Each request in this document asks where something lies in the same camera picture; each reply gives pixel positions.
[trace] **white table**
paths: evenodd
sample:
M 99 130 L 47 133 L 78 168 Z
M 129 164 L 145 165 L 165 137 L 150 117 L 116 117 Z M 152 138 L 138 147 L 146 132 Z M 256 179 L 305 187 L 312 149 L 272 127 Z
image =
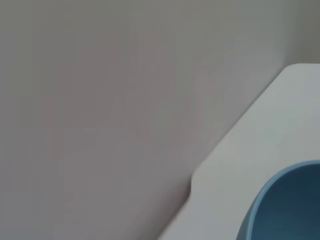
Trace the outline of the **white table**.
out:
M 320 64 L 295 64 L 282 71 L 197 169 L 188 201 L 160 239 L 235 240 L 268 179 L 315 159 L 320 159 Z

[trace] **white wall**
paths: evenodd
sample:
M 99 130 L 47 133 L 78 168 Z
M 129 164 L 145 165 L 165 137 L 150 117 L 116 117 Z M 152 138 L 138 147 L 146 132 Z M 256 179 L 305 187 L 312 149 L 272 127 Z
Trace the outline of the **white wall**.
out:
M 268 83 L 319 59 L 315 5 L 1 1 L 0 238 L 155 239 Z

